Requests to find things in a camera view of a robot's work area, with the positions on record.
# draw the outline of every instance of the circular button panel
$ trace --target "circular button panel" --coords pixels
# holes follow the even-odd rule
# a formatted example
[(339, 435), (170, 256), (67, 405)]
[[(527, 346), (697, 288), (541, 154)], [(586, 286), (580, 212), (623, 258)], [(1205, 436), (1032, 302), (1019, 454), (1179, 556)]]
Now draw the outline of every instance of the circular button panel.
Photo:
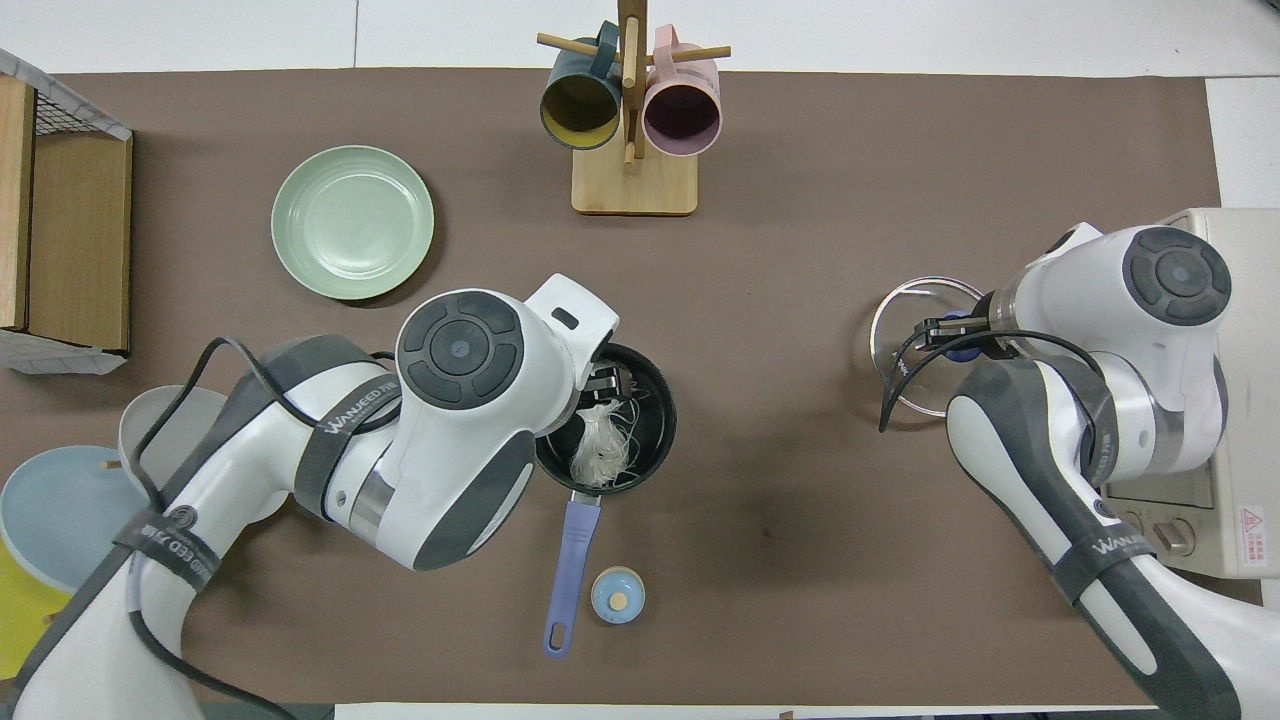
[(1143, 310), (1172, 325), (1208, 323), (1231, 297), (1231, 274), (1217, 250), (1170, 227), (1134, 236), (1124, 256), (1124, 281)]
[(413, 311), (401, 331), (396, 365), (404, 387), (425, 402), (467, 410), (511, 386), (524, 348), (511, 305), (488, 292), (454, 292)]

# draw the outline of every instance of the pink mug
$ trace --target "pink mug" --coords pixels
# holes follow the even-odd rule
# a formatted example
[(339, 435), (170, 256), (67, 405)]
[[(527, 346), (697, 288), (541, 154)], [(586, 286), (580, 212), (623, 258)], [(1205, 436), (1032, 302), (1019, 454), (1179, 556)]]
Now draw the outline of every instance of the pink mug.
[(672, 61), (672, 53), (698, 50), (698, 46), (680, 42), (671, 24), (659, 27), (655, 35), (654, 68), (649, 72), (649, 87), (640, 110), (645, 138), (668, 155), (698, 155), (719, 137), (716, 60)]

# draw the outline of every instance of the purple pot handle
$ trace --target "purple pot handle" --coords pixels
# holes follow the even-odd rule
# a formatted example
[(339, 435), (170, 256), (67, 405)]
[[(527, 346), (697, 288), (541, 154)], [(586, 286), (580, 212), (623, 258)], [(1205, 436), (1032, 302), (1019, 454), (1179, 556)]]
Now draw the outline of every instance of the purple pot handle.
[(573, 638), (573, 619), (577, 616), (577, 601), (582, 596), (586, 553), (591, 548), (591, 537), (595, 534), (599, 519), (599, 505), (585, 505), (571, 500), (564, 507), (564, 533), (561, 536), (552, 605), (547, 610), (547, 630), (543, 633), (543, 652), (548, 657), (558, 660), (568, 655), (568, 643)]

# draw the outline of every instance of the wooden mug stand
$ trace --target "wooden mug stand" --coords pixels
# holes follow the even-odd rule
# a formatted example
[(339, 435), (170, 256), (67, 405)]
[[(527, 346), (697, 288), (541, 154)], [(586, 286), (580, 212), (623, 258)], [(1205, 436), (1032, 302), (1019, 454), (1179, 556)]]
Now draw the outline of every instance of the wooden mug stand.
[[(698, 156), (677, 158), (646, 151), (640, 129), (649, 65), (648, 0), (618, 0), (622, 64), (622, 118), (618, 132), (595, 150), (573, 151), (573, 209), (584, 215), (689, 215), (698, 208)], [(538, 42), (584, 55), (595, 46), (538, 33)], [(676, 53), (675, 61), (728, 58), (730, 47)]]

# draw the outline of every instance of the warning label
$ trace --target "warning label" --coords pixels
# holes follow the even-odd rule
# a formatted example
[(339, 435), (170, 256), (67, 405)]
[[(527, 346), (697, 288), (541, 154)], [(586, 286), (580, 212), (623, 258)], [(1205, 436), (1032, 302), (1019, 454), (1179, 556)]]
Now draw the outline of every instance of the warning label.
[(1245, 565), (1267, 564), (1267, 534), (1262, 507), (1240, 507), (1240, 541), (1244, 543)]

